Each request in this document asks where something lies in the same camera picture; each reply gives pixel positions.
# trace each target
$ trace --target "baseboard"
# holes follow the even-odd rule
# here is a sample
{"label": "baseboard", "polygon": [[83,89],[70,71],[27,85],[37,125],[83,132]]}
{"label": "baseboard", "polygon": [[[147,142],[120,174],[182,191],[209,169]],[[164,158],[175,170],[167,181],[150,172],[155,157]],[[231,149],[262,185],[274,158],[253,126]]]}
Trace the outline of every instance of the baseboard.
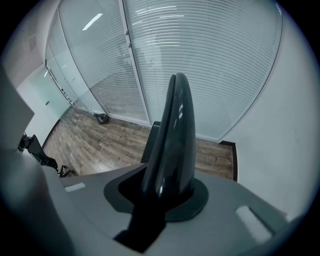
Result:
{"label": "baseboard", "polygon": [[44,141],[44,143],[43,143],[43,145],[42,145],[42,149],[45,148],[45,145],[46,145],[46,143],[47,143],[50,135],[53,133],[54,129],[57,127],[57,125],[59,124],[59,122],[60,122],[60,119],[58,119],[58,121],[56,121],[56,123],[55,123],[54,126],[52,127],[51,131],[49,132],[48,136],[45,138],[45,141]]}
{"label": "baseboard", "polygon": [[238,158],[237,158],[236,143],[223,140],[219,144],[232,147],[233,180],[235,182],[238,182]]}

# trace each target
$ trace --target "office chair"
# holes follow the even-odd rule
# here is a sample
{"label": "office chair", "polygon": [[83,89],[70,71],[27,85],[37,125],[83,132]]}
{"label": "office chair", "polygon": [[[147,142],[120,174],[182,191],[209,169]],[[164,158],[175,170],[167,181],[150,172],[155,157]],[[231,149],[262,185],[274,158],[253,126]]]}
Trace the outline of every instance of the office chair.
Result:
{"label": "office chair", "polygon": [[30,155],[33,156],[33,158],[37,160],[40,163],[40,165],[54,168],[57,174],[59,174],[60,178],[66,177],[72,171],[72,170],[68,170],[67,172],[64,173],[64,169],[66,169],[67,166],[62,165],[59,172],[58,164],[56,160],[46,155],[36,135],[33,135],[32,137],[28,137],[26,133],[23,134],[20,140],[20,143],[18,145],[18,150],[20,152],[23,152],[24,149],[27,149]]}

